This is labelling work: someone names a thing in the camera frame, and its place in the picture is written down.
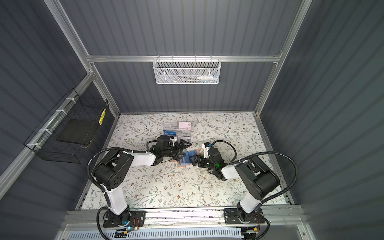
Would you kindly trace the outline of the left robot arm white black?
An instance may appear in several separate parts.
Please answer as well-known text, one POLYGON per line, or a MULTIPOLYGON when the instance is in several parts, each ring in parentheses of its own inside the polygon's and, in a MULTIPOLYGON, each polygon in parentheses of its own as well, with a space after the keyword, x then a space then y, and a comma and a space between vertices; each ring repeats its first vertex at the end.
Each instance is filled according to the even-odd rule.
POLYGON ((147 142, 145 151, 120 147, 98 151, 88 162, 87 175, 102 191, 110 218, 122 227, 134 219, 121 187, 131 167, 156 166, 162 163, 164 158, 178 162, 186 156, 184 150, 191 146, 190 142, 183 139, 177 140, 172 136, 161 135, 156 140, 147 142))

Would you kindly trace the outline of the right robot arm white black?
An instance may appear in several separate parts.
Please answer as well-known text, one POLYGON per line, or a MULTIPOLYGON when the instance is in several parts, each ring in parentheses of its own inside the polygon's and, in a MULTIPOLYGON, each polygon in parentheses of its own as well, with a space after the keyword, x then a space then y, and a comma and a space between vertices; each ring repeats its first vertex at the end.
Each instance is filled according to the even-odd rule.
POLYGON ((204 155, 193 155, 193 166, 207 169, 218 180, 241 179, 247 191, 237 204, 236 216, 242 223, 250 222, 261 207, 262 200, 280 185, 277 174, 259 156, 272 152, 260 152, 235 163, 226 164, 217 148, 209 148, 204 155))

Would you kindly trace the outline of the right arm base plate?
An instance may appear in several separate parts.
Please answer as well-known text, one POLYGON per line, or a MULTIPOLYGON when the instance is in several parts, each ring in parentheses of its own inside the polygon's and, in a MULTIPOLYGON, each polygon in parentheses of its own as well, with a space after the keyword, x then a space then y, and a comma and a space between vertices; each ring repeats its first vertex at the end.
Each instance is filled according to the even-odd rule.
POLYGON ((266 221, 263 219, 262 209, 252 211, 251 213, 244 212, 241 208, 224 208, 223 215, 227 225, 235 224, 255 224, 260 225, 266 221))

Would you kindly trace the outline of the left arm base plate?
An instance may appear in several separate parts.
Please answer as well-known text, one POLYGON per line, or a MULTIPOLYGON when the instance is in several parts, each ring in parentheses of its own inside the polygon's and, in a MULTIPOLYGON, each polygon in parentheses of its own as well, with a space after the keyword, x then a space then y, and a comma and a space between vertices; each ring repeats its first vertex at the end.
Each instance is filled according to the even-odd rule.
POLYGON ((146 218, 146 211, 124 211, 121 215, 116 215, 107 210, 103 216, 104 228, 133 228, 143 227, 146 218))

